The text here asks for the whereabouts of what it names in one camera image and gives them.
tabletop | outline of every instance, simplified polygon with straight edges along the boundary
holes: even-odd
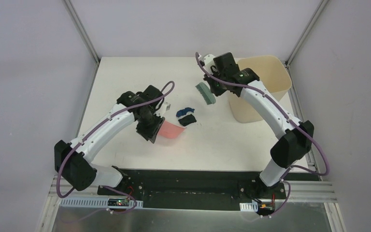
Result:
[[[191,107],[197,122],[188,125],[178,138],[158,136],[154,144],[136,133],[135,122],[111,139],[93,163],[129,169],[262,171],[277,142],[272,130],[264,120],[237,122],[226,94],[218,97],[216,104],[206,105],[195,88],[202,78],[195,58],[103,57],[79,134],[106,115],[122,93],[144,91],[149,85],[162,88],[170,80],[175,89],[165,99],[171,109],[164,117],[179,126],[176,112]],[[293,113],[288,94],[280,103]],[[306,158],[297,164],[307,167]]]

